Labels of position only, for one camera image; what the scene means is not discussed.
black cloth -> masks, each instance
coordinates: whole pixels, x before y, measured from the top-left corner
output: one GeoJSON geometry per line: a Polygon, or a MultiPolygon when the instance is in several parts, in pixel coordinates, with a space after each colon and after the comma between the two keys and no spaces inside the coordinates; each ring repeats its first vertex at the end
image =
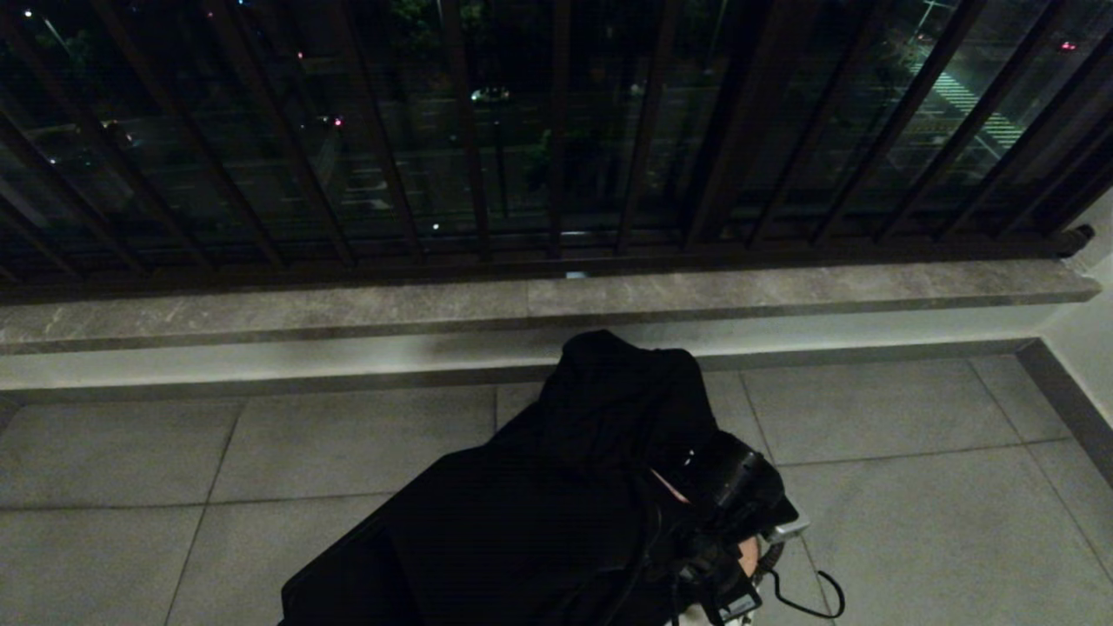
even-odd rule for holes
{"type": "Polygon", "coordinates": [[[649,468],[679,467],[716,429],[691,354],[581,334],[538,402],[373,517],[429,626],[601,624],[631,575],[611,624],[664,624],[671,580],[650,581],[639,554],[692,513],[649,468]]]}

marble ledge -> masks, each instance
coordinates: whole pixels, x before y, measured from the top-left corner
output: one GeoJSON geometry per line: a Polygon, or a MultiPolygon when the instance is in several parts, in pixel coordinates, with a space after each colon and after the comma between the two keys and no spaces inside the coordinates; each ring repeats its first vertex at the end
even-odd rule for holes
{"type": "Polygon", "coordinates": [[[1084,302],[1048,260],[742,270],[0,305],[0,354],[1084,302]]]}

balcony railing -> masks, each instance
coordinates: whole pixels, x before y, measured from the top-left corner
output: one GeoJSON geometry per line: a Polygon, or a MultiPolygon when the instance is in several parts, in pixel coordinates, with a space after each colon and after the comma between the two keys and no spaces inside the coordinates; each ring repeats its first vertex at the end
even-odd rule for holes
{"type": "Polygon", "coordinates": [[[1070,255],[1113,8],[28,0],[0,297],[1070,255]]]}

tiled floor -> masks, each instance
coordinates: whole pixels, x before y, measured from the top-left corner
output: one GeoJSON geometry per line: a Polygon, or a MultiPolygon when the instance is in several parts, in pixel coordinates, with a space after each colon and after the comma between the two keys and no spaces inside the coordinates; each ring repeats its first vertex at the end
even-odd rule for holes
{"type": "MultiPolygon", "coordinates": [[[[812,518],[845,625],[1113,623],[1113,490],[1012,358],[706,376],[812,518]]],[[[0,436],[0,623],[274,625],[302,565],[540,383],[40,405],[0,436]]],[[[759,625],[820,624],[767,591],[759,625]]]]}

crosswalk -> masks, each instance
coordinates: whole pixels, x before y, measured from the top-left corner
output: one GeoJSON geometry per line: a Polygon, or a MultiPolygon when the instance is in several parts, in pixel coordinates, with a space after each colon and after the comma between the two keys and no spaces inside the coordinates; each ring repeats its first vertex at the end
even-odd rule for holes
{"type": "MultiPolygon", "coordinates": [[[[918,72],[920,66],[917,65],[914,69],[918,72]]],[[[943,99],[947,100],[947,102],[963,111],[964,115],[969,115],[978,101],[977,96],[947,72],[939,75],[933,89],[943,99]]],[[[1021,138],[1021,135],[1024,135],[1023,128],[997,113],[989,116],[989,119],[982,126],[982,131],[992,137],[997,145],[1006,150],[1013,147],[1013,144],[1021,138]]]]}

